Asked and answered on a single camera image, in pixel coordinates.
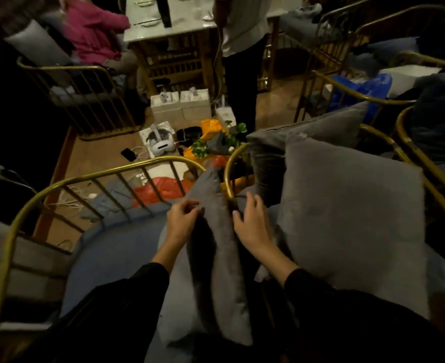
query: person's left hand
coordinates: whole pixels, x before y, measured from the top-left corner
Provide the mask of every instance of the person's left hand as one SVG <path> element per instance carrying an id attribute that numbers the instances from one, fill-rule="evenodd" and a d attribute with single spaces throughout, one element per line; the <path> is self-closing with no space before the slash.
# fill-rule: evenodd
<path id="1" fill-rule="evenodd" d="M 183 199 L 172 205 L 167 213 L 167 243 L 178 245 L 180 248 L 187 243 L 201 212 L 197 205 L 199 201 L 191 199 Z"/>

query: blue plastic bag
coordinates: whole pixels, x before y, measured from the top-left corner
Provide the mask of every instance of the blue plastic bag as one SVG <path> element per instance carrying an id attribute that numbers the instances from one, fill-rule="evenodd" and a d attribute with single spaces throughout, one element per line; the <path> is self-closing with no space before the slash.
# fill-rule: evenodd
<path id="1" fill-rule="evenodd" d="M 337 83 L 345 85 L 352 90 L 355 90 L 361 94 L 367 95 L 369 97 L 378 98 L 378 99 L 386 99 L 387 93 L 389 93 L 389 89 L 391 89 L 391 85 L 393 84 L 393 78 L 389 74 L 379 74 L 374 79 L 366 81 L 364 83 L 353 83 L 347 78 L 343 76 L 333 76 Z M 340 103 L 340 98 L 342 97 L 342 91 L 335 89 L 330 104 L 328 105 L 328 111 L 332 112 L 337 109 L 349 107 L 356 103 L 362 102 L 361 100 L 346 95 L 342 104 Z M 365 114 L 363 123 L 370 123 L 377 115 L 377 110 L 379 109 L 378 103 L 370 103 L 369 108 L 367 109 L 367 113 Z"/>

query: red bag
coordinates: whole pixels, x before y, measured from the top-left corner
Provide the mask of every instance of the red bag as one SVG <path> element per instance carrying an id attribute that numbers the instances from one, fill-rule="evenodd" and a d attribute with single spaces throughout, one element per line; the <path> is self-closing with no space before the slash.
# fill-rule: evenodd
<path id="1" fill-rule="evenodd" d="M 159 190 L 161 197 L 164 200 L 174 200 L 176 198 L 184 197 L 182 195 L 182 192 L 180 191 L 179 185 L 177 184 L 177 180 L 175 178 L 155 177 L 153 179 L 153 182 L 155 184 L 155 187 L 157 187 L 157 189 Z M 181 183 L 182 183 L 182 188 L 186 193 L 190 190 L 192 185 L 194 185 L 193 182 L 186 181 L 185 179 L 183 179 Z M 133 190 L 137 194 L 137 197 L 145 205 L 155 204 L 157 202 L 160 202 L 159 198 L 157 197 L 157 194 L 155 193 L 150 183 L 147 183 L 142 187 L 137 187 Z M 133 207 L 140 207 L 140 204 L 136 199 L 133 199 Z"/>

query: pink jacket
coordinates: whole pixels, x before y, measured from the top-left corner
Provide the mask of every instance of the pink jacket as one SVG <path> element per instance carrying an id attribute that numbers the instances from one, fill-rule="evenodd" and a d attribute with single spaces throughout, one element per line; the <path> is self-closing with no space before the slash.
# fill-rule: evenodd
<path id="1" fill-rule="evenodd" d="M 104 64 L 106 60 L 120 60 L 116 33 L 130 28 L 129 19 L 120 14 L 100 9 L 90 2 L 67 0 L 65 37 L 74 44 L 84 64 Z"/>

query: dark wall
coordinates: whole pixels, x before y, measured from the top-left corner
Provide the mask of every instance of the dark wall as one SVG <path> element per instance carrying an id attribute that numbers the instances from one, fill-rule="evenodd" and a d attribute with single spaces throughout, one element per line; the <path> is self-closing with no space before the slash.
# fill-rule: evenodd
<path id="1" fill-rule="evenodd" d="M 68 125 L 16 65 L 19 54 L 3 37 L 0 26 L 0 164 L 42 190 L 50 184 Z M 0 181 L 0 221 L 10 224 L 32 195 L 28 189 Z M 36 220 L 34 214 L 23 230 L 31 233 Z"/>

